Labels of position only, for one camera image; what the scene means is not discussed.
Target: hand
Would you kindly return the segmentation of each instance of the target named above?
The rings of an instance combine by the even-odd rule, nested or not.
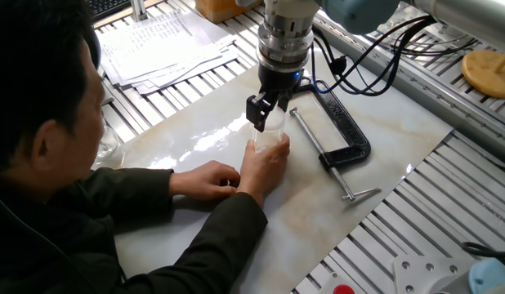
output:
[[[172,173],[169,194],[198,200],[213,200],[236,193],[239,173],[231,166],[211,161],[192,171]]]
[[[251,195],[258,205],[263,205],[264,194],[273,190],[284,176],[289,146],[289,138],[284,134],[277,145],[257,154],[254,143],[250,140],[245,150],[240,172],[242,179],[237,192],[245,192]]]

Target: man's right hand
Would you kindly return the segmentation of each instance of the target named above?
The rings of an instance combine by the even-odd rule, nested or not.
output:
[[[245,149],[241,180],[236,192],[251,195],[262,206],[264,195],[273,190],[284,176],[289,145],[289,138],[284,134],[277,145],[257,154],[250,140]]]

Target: red cap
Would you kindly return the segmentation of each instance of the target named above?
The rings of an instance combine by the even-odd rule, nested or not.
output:
[[[334,288],[334,294],[355,294],[354,290],[347,285],[339,285]]]

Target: jacket sleeve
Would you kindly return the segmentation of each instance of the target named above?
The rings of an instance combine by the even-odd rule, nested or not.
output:
[[[267,225],[261,208],[247,194],[220,203],[175,265],[130,278],[113,294],[224,294]]]
[[[171,211],[169,178],[172,170],[100,168],[78,186],[85,190],[98,215],[110,214],[115,223]]]

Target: white tabletop surface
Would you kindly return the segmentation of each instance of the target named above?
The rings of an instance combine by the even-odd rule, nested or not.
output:
[[[333,83],[317,55],[318,77]],[[362,69],[373,80],[373,75]],[[353,82],[360,85],[359,79]],[[239,170],[252,137],[245,100],[258,92],[253,67],[203,99],[121,146],[105,165],[174,168],[183,172],[218,160]],[[369,139],[372,153],[362,163],[341,168],[354,192],[379,186],[380,193],[354,203],[318,161],[312,143],[294,118],[287,118],[291,154],[283,184],[266,200],[269,220],[256,253],[233,292],[289,293],[340,243],[451,131],[451,127],[392,88],[383,96],[350,96],[334,91]],[[345,146],[312,94],[299,95],[297,106],[326,150]],[[173,264],[205,222],[208,211],[177,202],[170,223],[116,236],[127,276]]]

